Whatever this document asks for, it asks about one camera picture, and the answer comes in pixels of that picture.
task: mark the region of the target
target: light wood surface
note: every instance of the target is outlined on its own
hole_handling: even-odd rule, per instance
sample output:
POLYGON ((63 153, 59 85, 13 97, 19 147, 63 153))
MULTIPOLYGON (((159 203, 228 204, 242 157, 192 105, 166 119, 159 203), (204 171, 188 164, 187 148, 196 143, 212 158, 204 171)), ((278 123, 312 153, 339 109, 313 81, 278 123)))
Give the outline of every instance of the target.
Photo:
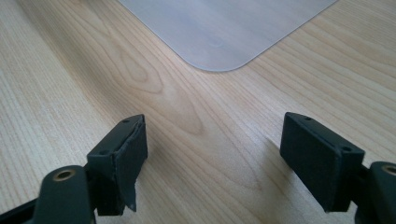
POLYGON ((143 113, 137 213, 99 223, 353 223, 279 156, 284 113, 396 162, 396 2, 340 0, 248 65, 183 62, 117 1, 0 1, 0 213, 143 113))

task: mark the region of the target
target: wood grain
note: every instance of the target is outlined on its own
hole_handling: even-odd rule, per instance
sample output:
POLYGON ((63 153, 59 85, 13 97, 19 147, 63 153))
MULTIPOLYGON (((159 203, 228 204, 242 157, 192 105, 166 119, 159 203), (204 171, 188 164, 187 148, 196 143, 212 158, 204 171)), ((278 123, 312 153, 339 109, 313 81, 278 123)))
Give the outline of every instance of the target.
POLYGON ((0 2, 0 213, 147 116, 137 213, 100 223, 353 223, 279 156, 286 111, 396 161, 396 2, 340 0, 248 65, 197 70, 117 1, 0 2))

